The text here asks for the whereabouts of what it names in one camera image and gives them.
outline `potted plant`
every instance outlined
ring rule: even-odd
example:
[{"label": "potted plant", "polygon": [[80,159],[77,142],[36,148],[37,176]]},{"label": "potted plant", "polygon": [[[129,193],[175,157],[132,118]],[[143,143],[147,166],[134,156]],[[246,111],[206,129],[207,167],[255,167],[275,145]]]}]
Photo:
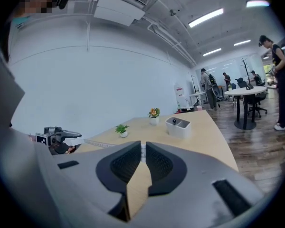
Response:
[{"label": "potted plant", "polygon": [[160,122],[160,110],[159,108],[152,108],[151,111],[149,112],[149,119],[150,119],[150,124],[151,125],[157,125]]},{"label": "potted plant", "polygon": [[125,138],[126,136],[128,136],[128,132],[126,131],[126,128],[128,128],[128,127],[129,126],[127,126],[127,125],[119,124],[118,126],[116,126],[115,132],[119,133],[119,135],[122,138]]}]

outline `air conditioner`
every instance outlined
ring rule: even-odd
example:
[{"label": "air conditioner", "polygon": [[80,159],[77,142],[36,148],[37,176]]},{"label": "air conditioner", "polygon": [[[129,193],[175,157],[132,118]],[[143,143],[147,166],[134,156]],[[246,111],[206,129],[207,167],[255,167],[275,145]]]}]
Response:
[{"label": "air conditioner", "polygon": [[145,14],[143,2],[147,0],[99,0],[94,17],[130,26]]}]

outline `desk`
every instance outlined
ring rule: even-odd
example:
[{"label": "desk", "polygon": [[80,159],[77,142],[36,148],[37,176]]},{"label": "desk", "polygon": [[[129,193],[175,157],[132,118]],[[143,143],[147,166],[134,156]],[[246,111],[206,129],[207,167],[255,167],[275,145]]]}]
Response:
[{"label": "desk", "polygon": [[199,99],[200,106],[203,107],[203,102],[202,102],[202,100],[201,100],[201,96],[202,96],[202,95],[206,95],[206,100],[207,100],[207,94],[206,94],[206,92],[204,92],[204,91],[199,92],[199,93],[195,93],[195,94],[191,94],[191,95],[189,95],[189,97],[190,97],[190,99],[191,99],[191,97],[196,97],[196,98],[198,98],[198,99]]},{"label": "desk", "polygon": [[[168,135],[165,121],[171,116],[191,121],[192,136],[190,138],[178,139]],[[126,138],[121,138],[115,133],[115,129],[112,128],[91,138],[91,140],[110,144],[121,144],[137,140],[140,140],[142,144],[145,144],[146,141],[168,144],[185,150],[196,151],[213,156],[238,171],[237,164],[226,140],[206,111],[160,116],[160,123],[157,126],[150,125],[147,117],[133,118],[124,124],[129,126],[127,129],[128,136]],[[89,144],[82,144],[73,154],[96,151],[98,149],[101,148]],[[138,212],[147,200],[148,187],[151,186],[151,184],[149,168],[146,163],[140,162],[127,185],[128,204],[131,217]]]},{"label": "desk", "polygon": [[[252,119],[251,122],[247,122],[247,116],[248,116],[248,102],[247,102],[247,96],[248,95],[253,95],[255,96],[258,93],[264,92],[266,91],[266,87],[263,86],[254,86],[253,89],[250,90],[246,90],[246,88],[239,88],[239,89],[233,89],[233,90],[229,90],[226,91],[225,94],[226,95],[232,95],[235,96],[237,98],[237,119],[234,122],[234,125],[239,128],[239,129],[243,129],[243,130],[251,130],[254,129],[256,127],[256,123],[255,123],[255,105],[253,104],[253,111],[252,111]],[[240,112],[240,105],[239,105],[239,97],[240,96],[244,97],[244,119],[240,119],[239,118],[239,112]]]}]

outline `fluorescent light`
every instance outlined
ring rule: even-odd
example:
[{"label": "fluorescent light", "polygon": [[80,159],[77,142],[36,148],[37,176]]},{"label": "fluorescent light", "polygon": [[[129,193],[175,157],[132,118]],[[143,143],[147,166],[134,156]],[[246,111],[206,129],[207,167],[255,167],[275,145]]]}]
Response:
[{"label": "fluorescent light", "polygon": [[220,51],[221,49],[222,49],[222,48],[216,49],[216,50],[211,51],[211,52],[207,52],[207,53],[205,53],[203,56],[205,57],[205,56],[207,56],[207,55],[209,55],[209,54],[211,54],[211,53],[214,53],[214,52]]},{"label": "fluorescent light", "polygon": [[241,44],[245,44],[245,43],[248,43],[250,42],[251,40],[245,40],[245,41],[242,41],[242,42],[238,42],[236,44],[234,44],[234,46],[238,46],[238,45],[241,45]]},{"label": "fluorescent light", "polygon": [[259,7],[259,6],[269,6],[269,2],[265,1],[265,0],[259,0],[259,1],[248,1],[246,4],[246,8],[250,8],[250,7]]},{"label": "fluorescent light", "polygon": [[218,9],[218,10],[212,12],[212,13],[206,14],[206,15],[204,15],[204,16],[202,16],[202,17],[200,17],[200,18],[190,22],[189,26],[192,28],[192,27],[194,27],[194,26],[196,26],[196,25],[198,25],[198,24],[200,24],[200,23],[202,23],[202,22],[204,22],[204,21],[206,21],[206,20],[208,20],[210,18],[213,18],[213,17],[215,17],[217,15],[220,15],[222,13],[224,13],[224,10],[223,9]]}]

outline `white sneaker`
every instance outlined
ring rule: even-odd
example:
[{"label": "white sneaker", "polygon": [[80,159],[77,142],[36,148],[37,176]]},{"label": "white sneaker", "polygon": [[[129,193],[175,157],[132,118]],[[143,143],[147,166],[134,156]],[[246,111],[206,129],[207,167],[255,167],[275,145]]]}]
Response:
[{"label": "white sneaker", "polygon": [[279,124],[279,125],[276,124],[276,125],[274,126],[274,129],[276,129],[277,131],[282,131],[282,130],[285,130],[285,127],[281,127],[280,124]]}]

